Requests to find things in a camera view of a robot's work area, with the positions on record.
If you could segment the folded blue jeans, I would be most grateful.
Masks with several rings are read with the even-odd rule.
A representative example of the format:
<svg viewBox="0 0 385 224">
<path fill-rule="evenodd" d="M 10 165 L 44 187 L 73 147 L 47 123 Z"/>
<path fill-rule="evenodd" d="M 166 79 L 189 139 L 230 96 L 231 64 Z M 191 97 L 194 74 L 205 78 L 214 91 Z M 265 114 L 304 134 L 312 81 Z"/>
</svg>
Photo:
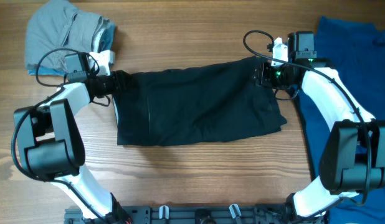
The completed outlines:
<svg viewBox="0 0 385 224">
<path fill-rule="evenodd" d="M 115 24 L 108 19 L 97 24 L 94 32 L 90 32 L 93 26 L 78 28 L 76 24 L 60 36 L 59 45 L 55 46 L 52 38 L 37 31 L 29 30 L 26 44 L 26 68 L 30 75 L 60 75 L 68 72 L 65 56 L 71 54 L 71 50 L 88 52 L 92 56 L 89 64 L 98 62 L 95 68 L 99 68 L 99 75 L 108 75 L 110 66 L 113 65 L 115 53 L 111 51 Z"/>
</svg>

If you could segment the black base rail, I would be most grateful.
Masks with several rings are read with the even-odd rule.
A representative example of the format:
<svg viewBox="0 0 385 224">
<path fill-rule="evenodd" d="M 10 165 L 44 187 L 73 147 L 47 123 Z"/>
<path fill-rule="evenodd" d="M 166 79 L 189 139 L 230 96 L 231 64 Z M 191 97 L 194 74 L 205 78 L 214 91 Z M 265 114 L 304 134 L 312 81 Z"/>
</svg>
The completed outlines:
<svg viewBox="0 0 385 224">
<path fill-rule="evenodd" d="M 320 223 L 323 217 L 311 219 L 292 218 L 292 211 L 284 204 L 257 204 L 255 206 L 228 207 L 149 207 L 125 206 L 123 208 L 137 224 L 184 223 Z"/>
</svg>

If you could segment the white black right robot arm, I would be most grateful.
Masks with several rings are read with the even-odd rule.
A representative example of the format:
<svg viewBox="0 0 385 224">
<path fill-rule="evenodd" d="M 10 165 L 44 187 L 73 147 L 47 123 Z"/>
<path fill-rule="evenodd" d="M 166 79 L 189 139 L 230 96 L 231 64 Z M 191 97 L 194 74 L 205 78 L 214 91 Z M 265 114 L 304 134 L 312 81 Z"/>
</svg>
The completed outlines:
<svg viewBox="0 0 385 224">
<path fill-rule="evenodd" d="M 291 222 L 314 219 L 358 194 L 385 187 L 385 120 L 366 111 L 327 62 L 261 62 L 255 81 L 267 88 L 296 85 L 311 98 L 330 130 L 318 177 L 289 201 Z"/>
</svg>

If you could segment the dark blue garment pile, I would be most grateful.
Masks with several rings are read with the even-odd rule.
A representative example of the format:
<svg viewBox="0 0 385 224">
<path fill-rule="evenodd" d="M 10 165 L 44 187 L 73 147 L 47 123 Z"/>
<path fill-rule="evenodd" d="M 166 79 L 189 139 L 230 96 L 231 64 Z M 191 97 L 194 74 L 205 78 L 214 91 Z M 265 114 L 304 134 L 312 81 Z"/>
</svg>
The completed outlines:
<svg viewBox="0 0 385 224">
<path fill-rule="evenodd" d="M 385 120 L 385 30 L 372 23 L 322 17 L 314 41 L 318 56 L 332 61 L 358 103 L 376 119 Z M 295 106 L 315 178 L 330 130 L 303 92 L 295 98 Z M 362 207 L 347 201 L 330 210 L 328 223 L 385 223 L 385 187 L 371 191 Z"/>
</svg>

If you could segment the folded grey jeans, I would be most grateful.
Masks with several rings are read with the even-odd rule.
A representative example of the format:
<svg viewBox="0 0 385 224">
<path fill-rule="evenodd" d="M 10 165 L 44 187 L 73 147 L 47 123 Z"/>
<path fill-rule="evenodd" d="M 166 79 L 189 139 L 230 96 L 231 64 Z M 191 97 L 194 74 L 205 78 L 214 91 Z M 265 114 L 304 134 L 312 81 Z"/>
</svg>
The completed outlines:
<svg viewBox="0 0 385 224">
<path fill-rule="evenodd" d="M 111 21 L 109 18 L 94 12 L 80 10 L 66 0 L 49 1 L 35 12 L 27 23 L 26 44 L 28 43 L 27 33 L 29 30 L 36 30 L 38 34 L 45 34 L 46 37 L 52 38 L 55 46 L 58 46 L 60 36 L 65 34 L 72 25 L 76 24 L 78 28 L 92 25 L 90 32 L 94 32 L 97 24 L 106 19 Z"/>
</svg>

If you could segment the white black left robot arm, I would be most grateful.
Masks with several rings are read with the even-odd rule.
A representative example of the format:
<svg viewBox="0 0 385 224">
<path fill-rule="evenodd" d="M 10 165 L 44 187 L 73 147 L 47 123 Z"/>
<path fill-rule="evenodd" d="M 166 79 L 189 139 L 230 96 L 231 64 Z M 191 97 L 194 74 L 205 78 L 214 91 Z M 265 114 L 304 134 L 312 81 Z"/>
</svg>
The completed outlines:
<svg viewBox="0 0 385 224">
<path fill-rule="evenodd" d="M 53 95 L 14 112 L 11 156 L 26 177 L 63 190 L 79 207 L 82 223 L 131 223 L 129 214 L 85 165 L 85 148 L 74 116 L 94 98 L 119 95 L 131 86 L 131 75 L 71 78 Z"/>
</svg>

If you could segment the black shorts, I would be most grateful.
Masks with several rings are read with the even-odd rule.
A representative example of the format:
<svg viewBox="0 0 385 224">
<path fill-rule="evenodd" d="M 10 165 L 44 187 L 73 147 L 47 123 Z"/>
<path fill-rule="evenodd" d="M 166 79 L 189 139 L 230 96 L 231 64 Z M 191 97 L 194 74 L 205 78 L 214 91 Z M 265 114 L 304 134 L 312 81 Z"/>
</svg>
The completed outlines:
<svg viewBox="0 0 385 224">
<path fill-rule="evenodd" d="M 287 120 L 273 91 L 255 84 L 261 60 L 248 57 L 205 67 L 127 75 L 113 97 L 117 143 L 177 146 L 272 134 Z"/>
</svg>

